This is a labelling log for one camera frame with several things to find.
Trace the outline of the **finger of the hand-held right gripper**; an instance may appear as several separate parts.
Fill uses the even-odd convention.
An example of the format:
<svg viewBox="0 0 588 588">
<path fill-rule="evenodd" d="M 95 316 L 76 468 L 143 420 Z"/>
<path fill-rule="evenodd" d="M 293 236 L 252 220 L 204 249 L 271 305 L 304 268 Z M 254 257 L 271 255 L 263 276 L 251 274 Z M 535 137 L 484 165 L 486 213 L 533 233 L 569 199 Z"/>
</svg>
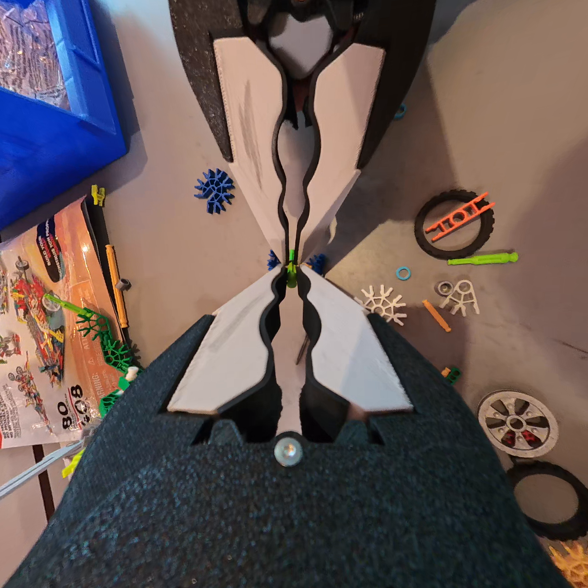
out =
<svg viewBox="0 0 588 588">
<path fill-rule="evenodd" d="M 286 176 L 277 152 L 287 105 L 284 72 L 250 38 L 219 38 L 213 47 L 231 142 L 229 166 L 270 250 L 287 265 Z"/>
<path fill-rule="evenodd" d="M 359 156 L 386 50 L 351 43 L 330 56 L 312 79 L 310 116 L 315 151 L 303 181 L 306 198 L 297 230 L 300 262 L 320 248 L 360 175 Z"/>
</svg>

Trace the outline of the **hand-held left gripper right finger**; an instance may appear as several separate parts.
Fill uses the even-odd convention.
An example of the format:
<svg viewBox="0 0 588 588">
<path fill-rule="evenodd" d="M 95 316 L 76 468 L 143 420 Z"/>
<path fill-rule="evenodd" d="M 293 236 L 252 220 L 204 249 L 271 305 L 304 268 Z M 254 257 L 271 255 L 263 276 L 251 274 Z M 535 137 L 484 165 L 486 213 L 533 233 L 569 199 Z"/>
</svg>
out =
<svg viewBox="0 0 588 588">
<path fill-rule="evenodd" d="M 297 276 L 309 339 L 299 400 L 303 437 L 334 442 L 353 415 L 365 422 L 413 412 L 366 310 L 308 266 Z"/>
</svg>

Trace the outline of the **white snowflake connector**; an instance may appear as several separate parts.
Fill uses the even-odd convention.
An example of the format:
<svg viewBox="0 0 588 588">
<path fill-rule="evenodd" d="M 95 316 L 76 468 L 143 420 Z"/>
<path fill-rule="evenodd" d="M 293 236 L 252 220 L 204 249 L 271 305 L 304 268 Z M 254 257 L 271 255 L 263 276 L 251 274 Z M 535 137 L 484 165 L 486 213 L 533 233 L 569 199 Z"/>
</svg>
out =
<svg viewBox="0 0 588 588">
<path fill-rule="evenodd" d="M 394 322 L 404 326 L 407 314 L 404 312 L 406 303 L 402 301 L 401 295 L 395 295 L 392 287 L 386 288 L 380 285 L 376 290 L 373 285 L 361 290 L 362 297 L 354 297 L 354 301 L 364 308 L 367 313 L 380 316 L 387 323 Z"/>
</svg>

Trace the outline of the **orange toy rod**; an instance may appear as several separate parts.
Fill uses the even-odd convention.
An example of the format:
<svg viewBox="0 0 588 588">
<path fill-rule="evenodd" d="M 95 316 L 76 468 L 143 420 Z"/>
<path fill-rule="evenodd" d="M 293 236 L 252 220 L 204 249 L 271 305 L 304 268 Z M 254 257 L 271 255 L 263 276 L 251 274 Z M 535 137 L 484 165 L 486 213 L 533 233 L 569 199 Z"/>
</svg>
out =
<svg viewBox="0 0 588 588">
<path fill-rule="evenodd" d="M 422 304 L 424 308 L 431 314 L 432 318 L 436 321 L 437 324 L 446 332 L 452 332 L 452 328 L 449 324 L 445 321 L 442 315 L 437 311 L 436 307 L 430 303 L 427 299 L 422 300 Z"/>
</svg>

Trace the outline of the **multicolour construction toy model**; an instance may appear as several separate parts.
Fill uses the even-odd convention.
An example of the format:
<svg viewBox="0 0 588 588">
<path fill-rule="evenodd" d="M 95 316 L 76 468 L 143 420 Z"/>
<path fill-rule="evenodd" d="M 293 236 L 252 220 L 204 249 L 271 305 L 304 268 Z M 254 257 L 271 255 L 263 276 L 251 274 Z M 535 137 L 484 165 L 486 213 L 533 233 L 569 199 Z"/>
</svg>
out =
<svg viewBox="0 0 588 588">
<path fill-rule="evenodd" d="M 78 318 L 78 331 L 83 337 L 91 335 L 93 341 L 99 340 L 105 363 L 120 372 L 118 388 L 99 402 L 99 414 L 101 418 L 104 418 L 141 372 L 139 367 L 132 364 L 130 348 L 126 343 L 114 338 L 106 316 L 87 307 L 74 305 L 50 293 L 44 294 L 43 302 L 50 302 L 75 313 Z"/>
</svg>

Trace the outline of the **large blue snowflake connector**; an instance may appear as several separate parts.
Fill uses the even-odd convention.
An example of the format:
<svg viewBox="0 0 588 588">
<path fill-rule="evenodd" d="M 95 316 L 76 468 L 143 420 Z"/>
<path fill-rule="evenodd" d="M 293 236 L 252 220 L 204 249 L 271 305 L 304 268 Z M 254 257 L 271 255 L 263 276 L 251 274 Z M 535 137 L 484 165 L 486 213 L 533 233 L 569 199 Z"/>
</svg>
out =
<svg viewBox="0 0 588 588">
<path fill-rule="evenodd" d="M 206 201 L 206 211 L 208 214 L 221 214 L 225 212 L 225 205 L 231 205 L 234 195 L 232 191 L 235 186 L 229 175 L 217 168 L 209 169 L 203 173 L 204 180 L 198 179 L 195 186 L 196 193 L 194 197 Z"/>
</svg>

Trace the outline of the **white fan-shaped toy connector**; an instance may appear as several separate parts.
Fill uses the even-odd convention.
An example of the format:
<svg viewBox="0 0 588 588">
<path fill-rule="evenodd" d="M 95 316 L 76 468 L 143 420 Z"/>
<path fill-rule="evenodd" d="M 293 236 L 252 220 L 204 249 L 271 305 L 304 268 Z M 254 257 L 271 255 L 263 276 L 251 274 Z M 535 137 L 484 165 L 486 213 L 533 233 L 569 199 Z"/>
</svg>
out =
<svg viewBox="0 0 588 588">
<path fill-rule="evenodd" d="M 477 296 L 470 280 L 460 280 L 452 291 L 445 296 L 440 304 L 440 309 L 445 309 L 451 305 L 450 313 L 455 315 L 460 313 L 463 317 L 467 316 L 468 309 L 472 310 L 475 315 L 480 315 Z"/>
</svg>

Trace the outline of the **long yellow toy rod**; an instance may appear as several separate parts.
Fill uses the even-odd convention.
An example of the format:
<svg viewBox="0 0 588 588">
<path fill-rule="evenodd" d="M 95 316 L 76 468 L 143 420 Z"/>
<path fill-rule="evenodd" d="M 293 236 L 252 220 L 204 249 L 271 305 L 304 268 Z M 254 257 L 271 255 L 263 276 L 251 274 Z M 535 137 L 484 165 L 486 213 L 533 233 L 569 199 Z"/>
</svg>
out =
<svg viewBox="0 0 588 588">
<path fill-rule="evenodd" d="M 121 282 L 121 276 L 118 268 L 118 263 L 116 260 L 114 247 L 110 244 L 107 244 L 105 246 L 105 252 L 107 255 L 109 273 L 111 276 L 118 322 L 122 329 L 126 329 L 129 325 L 128 315 L 126 312 L 126 306 L 123 298 L 123 291 L 125 290 L 127 283 L 125 281 Z"/>
</svg>

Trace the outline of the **black rubber toy tyre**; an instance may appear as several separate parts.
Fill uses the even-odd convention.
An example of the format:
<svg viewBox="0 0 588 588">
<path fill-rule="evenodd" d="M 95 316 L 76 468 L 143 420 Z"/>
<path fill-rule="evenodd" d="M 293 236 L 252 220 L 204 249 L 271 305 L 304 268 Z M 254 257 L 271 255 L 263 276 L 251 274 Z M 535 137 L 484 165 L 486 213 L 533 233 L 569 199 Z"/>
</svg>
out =
<svg viewBox="0 0 588 588">
<path fill-rule="evenodd" d="M 466 257 L 474 255 L 489 240 L 489 238 L 494 230 L 494 224 L 495 224 L 494 208 L 493 208 L 492 212 L 487 213 L 483 217 L 478 217 L 477 219 L 468 223 L 468 224 L 471 224 L 475 221 L 479 221 L 479 230 L 478 230 L 478 233 L 477 233 L 475 239 L 473 239 L 472 242 L 470 242 L 467 246 L 464 246 L 461 249 L 456 249 L 456 250 L 452 250 L 452 251 L 438 247 L 438 243 L 441 241 L 441 239 L 437 242 L 431 242 L 432 235 L 425 235 L 423 232 L 423 227 L 426 225 L 425 222 L 426 222 L 427 217 L 429 216 L 428 215 L 427 217 L 424 217 L 424 211 L 426 210 L 425 206 L 426 206 L 427 202 L 423 205 L 423 207 L 419 210 L 418 214 L 416 215 L 415 224 L 414 224 L 414 232 L 415 232 L 416 242 L 419 245 L 419 247 L 422 249 L 422 251 L 425 252 L 426 254 L 430 255 L 431 257 L 433 257 L 435 259 L 439 259 L 439 260 L 443 260 L 443 261 L 447 261 L 450 259 L 466 258 Z M 459 204 L 458 202 L 446 202 L 446 203 Z"/>
<path fill-rule="evenodd" d="M 545 461 L 517 463 L 506 475 L 512 489 L 531 476 L 547 475 L 566 482 L 574 490 L 577 507 L 572 517 L 558 523 L 547 523 L 525 515 L 527 523 L 539 537 L 548 540 L 577 540 L 587 534 L 587 487 L 565 468 Z"/>
</svg>

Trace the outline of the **clear plastic bag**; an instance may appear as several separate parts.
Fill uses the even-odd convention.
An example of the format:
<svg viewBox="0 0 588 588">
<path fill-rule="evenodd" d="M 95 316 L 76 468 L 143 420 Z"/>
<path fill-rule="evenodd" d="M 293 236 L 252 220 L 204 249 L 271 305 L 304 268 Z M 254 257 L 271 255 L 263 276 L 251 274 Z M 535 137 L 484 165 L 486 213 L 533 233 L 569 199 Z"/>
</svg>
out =
<svg viewBox="0 0 588 588">
<path fill-rule="evenodd" d="M 44 1 L 1 1 L 1 87 L 69 111 Z"/>
</svg>

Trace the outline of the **bright green toy rod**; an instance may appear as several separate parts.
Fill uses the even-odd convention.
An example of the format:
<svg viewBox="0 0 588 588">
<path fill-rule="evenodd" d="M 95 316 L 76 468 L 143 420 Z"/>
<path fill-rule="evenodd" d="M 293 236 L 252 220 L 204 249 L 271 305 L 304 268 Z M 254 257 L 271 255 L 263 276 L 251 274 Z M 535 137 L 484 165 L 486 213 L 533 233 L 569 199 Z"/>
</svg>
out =
<svg viewBox="0 0 588 588">
<path fill-rule="evenodd" d="M 518 261 L 517 252 L 499 252 L 495 254 L 479 254 L 467 258 L 450 259 L 447 260 L 449 266 L 486 266 L 486 265 L 501 265 L 507 263 L 516 263 Z"/>
</svg>

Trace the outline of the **printed toy instruction sheet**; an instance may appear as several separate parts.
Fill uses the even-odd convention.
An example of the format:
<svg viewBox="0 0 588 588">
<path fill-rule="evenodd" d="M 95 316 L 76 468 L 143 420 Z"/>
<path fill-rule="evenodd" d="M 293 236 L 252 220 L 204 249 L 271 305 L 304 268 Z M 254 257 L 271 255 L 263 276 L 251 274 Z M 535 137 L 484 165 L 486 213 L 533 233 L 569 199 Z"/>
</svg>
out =
<svg viewBox="0 0 588 588">
<path fill-rule="evenodd" d="M 1 244 L 1 448 L 80 437 L 121 374 L 78 315 L 46 295 L 98 311 L 121 339 L 98 242 L 80 198 Z"/>
</svg>

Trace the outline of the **blue plastic storage box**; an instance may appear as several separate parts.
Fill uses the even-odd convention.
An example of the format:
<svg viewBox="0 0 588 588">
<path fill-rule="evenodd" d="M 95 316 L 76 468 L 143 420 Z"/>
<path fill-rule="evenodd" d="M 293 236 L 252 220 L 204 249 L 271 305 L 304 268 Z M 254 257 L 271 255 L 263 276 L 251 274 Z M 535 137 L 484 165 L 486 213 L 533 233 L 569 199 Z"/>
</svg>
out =
<svg viewBox="0 0 588 588">
<path fill-rule="evenodd" d="M 1 88 L 1 229 L 129 151 L 128 79 L 99 1 L 44 1 L 69 111 Z"/>
</svg>

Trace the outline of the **long grey toy rod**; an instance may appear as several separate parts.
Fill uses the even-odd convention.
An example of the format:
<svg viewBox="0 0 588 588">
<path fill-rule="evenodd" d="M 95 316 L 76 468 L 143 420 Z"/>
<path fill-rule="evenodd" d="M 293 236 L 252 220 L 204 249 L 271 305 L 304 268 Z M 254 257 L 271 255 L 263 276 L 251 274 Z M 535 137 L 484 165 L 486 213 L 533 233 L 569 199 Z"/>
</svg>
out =
<svg viewBox="0 0 588 588">
<path fill-rule="evenodd" d="M 1 500 L 5 497 L 10 496 L 15 490 L 19 489 L 22 485 L 24 485 L 30 479 L 44 473 L 49 466 L 60 459 L 65 459 L 70 456 L 77 454 L 79 451 L 85 448 L 85 442 L 83 440 L 78 440 L 70 445 L 62 447 L 54 452 L 51 452 L 44 458 L 40 460 L 40 462 L 35 463 L 30 468 L 26 469 L 24 472 L 20 473 L 19 475 L 12 478 L 10 481 L 7 481 L 5 484 L 1 486 Z"/>
</svg>

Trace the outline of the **yellow snowflake connector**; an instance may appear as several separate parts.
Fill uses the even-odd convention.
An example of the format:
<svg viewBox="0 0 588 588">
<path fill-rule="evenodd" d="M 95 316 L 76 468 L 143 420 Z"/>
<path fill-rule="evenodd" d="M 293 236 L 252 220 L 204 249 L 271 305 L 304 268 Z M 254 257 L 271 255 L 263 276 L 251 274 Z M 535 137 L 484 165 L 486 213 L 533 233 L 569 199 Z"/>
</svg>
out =
<svg viewBox="0 0 588 588">
<path fill-rule="evenodd" d="M 587 587 L 587 548 L 578 541 L 561 543 L 566 552 L 549 546 L 549 552 L 555 566 L 572 587 Z"/>
</svg>

